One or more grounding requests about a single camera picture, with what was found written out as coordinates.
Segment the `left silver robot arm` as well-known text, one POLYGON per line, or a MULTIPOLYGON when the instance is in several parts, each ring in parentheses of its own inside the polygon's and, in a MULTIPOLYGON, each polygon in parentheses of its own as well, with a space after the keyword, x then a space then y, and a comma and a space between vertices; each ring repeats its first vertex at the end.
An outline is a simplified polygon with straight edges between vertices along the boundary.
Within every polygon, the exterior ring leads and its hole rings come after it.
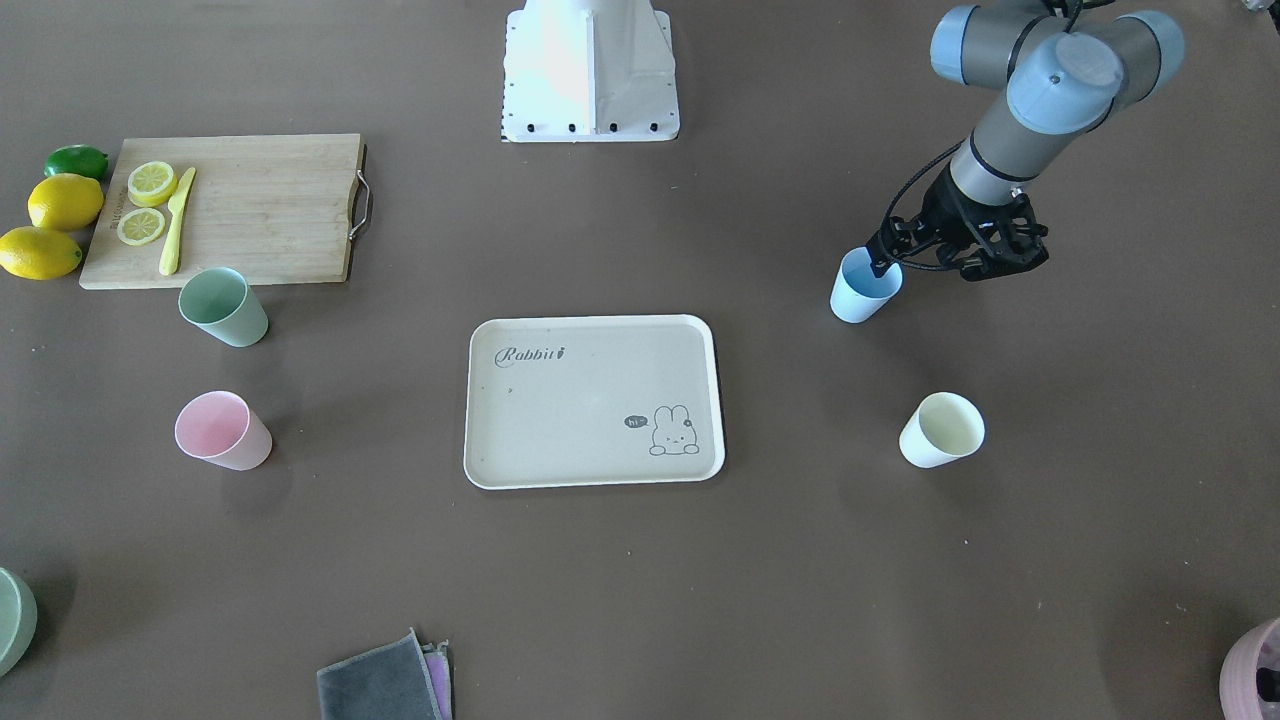
POLYGON ((1187 41, 1161 12, 1103 24, 1079 22, 1084 3, 1056 14, 1051 1, 997 1, 950 10, 931 40, 934 72, 998 91, 969 136, 936 158, 920 211, 887 211, 867 242, 870 272, 918 266, 975 282, 1038 268, 1047 228, 1027 186, 1075 138, 1144 100, 1180 69, 1187 41))

